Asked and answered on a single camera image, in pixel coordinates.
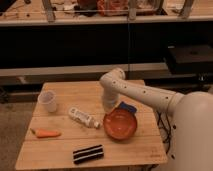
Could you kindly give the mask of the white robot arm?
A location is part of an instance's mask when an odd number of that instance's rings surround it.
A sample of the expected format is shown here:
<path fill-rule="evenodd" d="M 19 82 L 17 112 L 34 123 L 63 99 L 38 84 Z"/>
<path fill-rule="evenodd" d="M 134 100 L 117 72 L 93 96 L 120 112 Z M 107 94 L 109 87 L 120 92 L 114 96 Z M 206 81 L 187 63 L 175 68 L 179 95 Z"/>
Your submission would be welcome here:
<path fill-rule="evenodd" d="M 213 94 L 182 94 L 135 84 L 115 68 L 100 78 L 105 111 L 114 108 L 120 94 L 172 117 L 174 126 L 164 171 L 213 171 Z"/>

